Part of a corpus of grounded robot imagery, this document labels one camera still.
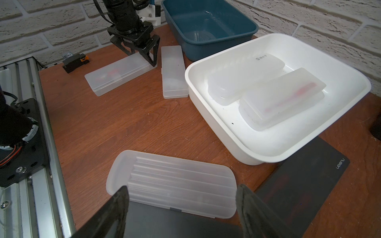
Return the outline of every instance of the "red wire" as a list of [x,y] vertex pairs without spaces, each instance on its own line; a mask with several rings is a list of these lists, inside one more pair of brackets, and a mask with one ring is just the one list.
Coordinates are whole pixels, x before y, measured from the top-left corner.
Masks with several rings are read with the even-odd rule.
[[9,159],[7,159],[7,161],[5,161],[4,163],[0,163],[0,166],[3,166],[5,165],[6,163],[8,163],[13,157],[15,157],[21,150],[22,146],[20,146],[20,148],[16,151],[16,153],[14,153],[11,157],[9,157]]
[[15,150],[16,150],[16,145],[14,145],[13,151],[7,157],[5,157],[2,161],[0,161],[0,163],[2,163],[4,160],[8,159],[8,157],[11,156]]

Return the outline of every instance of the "wooden table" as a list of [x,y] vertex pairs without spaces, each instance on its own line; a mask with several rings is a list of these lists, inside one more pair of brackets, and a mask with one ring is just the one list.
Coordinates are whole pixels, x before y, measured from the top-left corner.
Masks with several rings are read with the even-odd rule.
[[[178,45],[167,25],[154,32],[161,37],[160,46]],[[100,97],[84,75],[126,55],[111,45],[88,56],[90,63],[70,74],[62,64],[40,71],[77,229],[110,198],[107,175],[123,150],[225,165],[237,184],[252,190],[276,167],[239,162],[189,97],[163,98],[160,50],[156,69]],[[185,56],[184,60],[186,67],[191,64]],[[380,110],[381,98],[369,93],[320,135],[351,164],[304,237],[381,237],[381,142],[368,131]],[[237,213],[223,221],[239,224]]]

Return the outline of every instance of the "white plastic basin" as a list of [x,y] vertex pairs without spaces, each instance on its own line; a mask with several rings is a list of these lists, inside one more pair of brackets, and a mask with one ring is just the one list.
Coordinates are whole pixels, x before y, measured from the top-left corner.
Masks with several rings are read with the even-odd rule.
[[[327,86],[313,107],[263,131],[255,131],[239,113],[239,100],[222,106],[208,94],[207,75],[221,67],[259,54],[285,63],[282,74],[305,68]],[[370,91],[359,71],[288,35],[269,34],[191,64],[185,71],[189,96],[218,138],[239,161],[248,165],[285,160],[346,113]]]

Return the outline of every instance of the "brick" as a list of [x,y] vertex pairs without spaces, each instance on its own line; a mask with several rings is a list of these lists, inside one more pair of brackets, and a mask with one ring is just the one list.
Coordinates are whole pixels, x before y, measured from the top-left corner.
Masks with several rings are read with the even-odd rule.
[[0,22],[0,42],[83,20],[79,6],[45,12],[29,18]]
[[98,36],[98,39],[102,45],[110,43],[110,39],[112,36],[106,30],[96,35]]
[[48,46],[39,36],[26,37],[12,42],[6,42],[0,44],[0,62],[15,59],[47,47]]
[[322,35],[314,30],[299,27],[295,37],[344,63],[381,80],[381,58],[351,45]]
[[155,5],[160,5],[161,6],[162,5],[162,1],[163,0],[155,0]]
[[252,6],[254,3],[254,0],[236,0],[236,1],[247,4],[249,6]]
[[84,37],[73,42],[56,46],[54,48],[51,48],[43,52],[37,52],[34,54],[34,57],[41,64],[48,66],[48,65],[57,63],[59,61],[62,61],[63,58],[61,54],[67,51],[70,51],[73,54],[78,54],[85,50],[95,48],[97,46],[98,44],[95,40],[95,37],[91,35],[91,36]]
[[64,6],[83,0],[18,0],[22,7],[29,13],[48,8]]
[[257,31],[257,33],[255,33],[254,35],[256,37],[261,37],[261,36],[264,36],[264,35],[267,35],[267,34],[271,34],[272,32],[269,31],[269,30],[266,30],[266,29],[263,29],[263,28],[259,28],[259,30]]
[[375,26],[365,26],[353,38],[353,42],[381,52],[381,28]]
[[12,1],[4,1],[0,6],[0,20],[21,16],[21,12]]
[[316,0],[315,6],[381,22],[380,0]]
[[289,0],[289,1],[303,3],[306,5],[309,5],[311,3],[311,0]]
[[76,22],[68,26],[50,30],[45,32],[44,35],[52,45],[57,45],[102,31],[110,25],[111,24],[105,21],[102,17],[97,17],[88,21]]
[[[106,14],[107,13],[107,9],[106,9],[104,3],[101,0],[98,0],[98,3],[99,3],[99,6],[102,9],[104,15],[106,16],[106,18],[109,19],[109,17]],[[83,5],[83,8],[85,9],[85,12],[86,12],[88,17],[94,18],[96,16],[100,16],[100,14],[99,14],[98,10],[96,9],[93,1],[83,3],[82,5]]]
[[233,5],[243,14],[264,27],[269,28],[275,32],[281,32],[287,35],[291,35],[298,24],[288,21],[284,18],[277,17],[267,12],[243,5],[233,0],[227,0],[228,3]]
[[348,39],[361,25],[360,22],[355,20],[350,21],[285,0],[259,0],[256,7],[261,7],[283,17],[295,19],[344,39]]
[[160,12],[160,20],[161,20],[161,23],[165,22],[165,14],[164,14],[164,11]]

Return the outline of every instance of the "bolt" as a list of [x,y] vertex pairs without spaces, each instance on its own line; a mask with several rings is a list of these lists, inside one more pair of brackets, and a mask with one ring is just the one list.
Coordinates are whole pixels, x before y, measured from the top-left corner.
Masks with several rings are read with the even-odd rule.
[[26,168],[25,167],[18,167],[17,169],[16,169],[16,173],[18,173],[18,174],[23,174],[23,173],[25,173],[26,172]]
[[5,201],[5,202],[3,202],[3,203],[0,205],[0,208],[1,208],[1,209],[5,209],[5,208],[7,208],[10,204],[11,204],[10,201]]

